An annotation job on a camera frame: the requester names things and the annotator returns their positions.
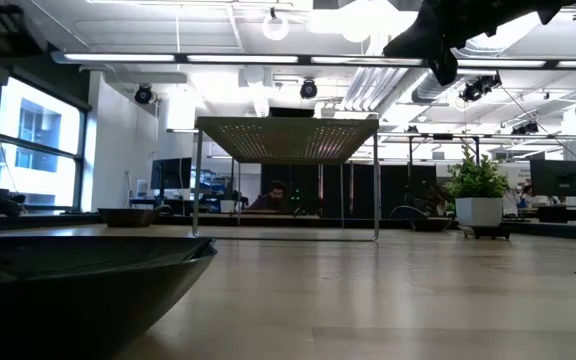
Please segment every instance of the camera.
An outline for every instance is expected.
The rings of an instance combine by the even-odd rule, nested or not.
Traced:
[[[157,100],[157,97],[151,90],[152,85],[142,84],[139,85],[139,89],[135,93],[135,101],[141,105],[150,105]]]
[[[317,85],[315,85],[315,80],[306,79],[303,85],[301,85],[301,91],[299,92],[302,99],[312,99],[317,96]]]

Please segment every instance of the person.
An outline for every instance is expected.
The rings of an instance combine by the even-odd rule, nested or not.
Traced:
[[[524,186],[523,194],[521,194],[521,202],[517,206],[520,209],[533,209],[538,206],[548,205],[548,198],[545,196],[534,196],[532,185]]]
[[[523,192],[521,194],[521,200],[519,201],[518,208],[520,209],[530,209],[532,208],[532,202],[534,197],[532,196],[532,185],[524,186]]]
[[[288,201],[286,201],[286,185],[281,181],[273,181],[272,191],[268,194],[260,195],[246,210],[290,211]]]

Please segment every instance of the black monitor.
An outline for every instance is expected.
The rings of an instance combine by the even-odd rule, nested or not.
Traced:
[[[191,165],[192,158],[153,161],[150,188],[153,190],[190,188]]]
[[[533,195],[576,196],[576,161],[531,160]]]

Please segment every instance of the white wall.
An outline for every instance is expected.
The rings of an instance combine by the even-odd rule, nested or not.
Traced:
[[[128,182],[150,179],[159,121],[92,73],[82,209],[125,207]]]

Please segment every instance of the lamp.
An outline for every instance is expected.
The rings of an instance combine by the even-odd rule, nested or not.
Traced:
[[[270,29],[270,22],[273,20],[279,20],[281,22],[279,28],[276,30]],[[289,31],[288,19],[286,19],[284,15],[276,14],[275,8],[270,8],[270,13],[266,15],[264,22],[261,24],[261,31],[264,33],[264,36],[270,40],[283,40]]]

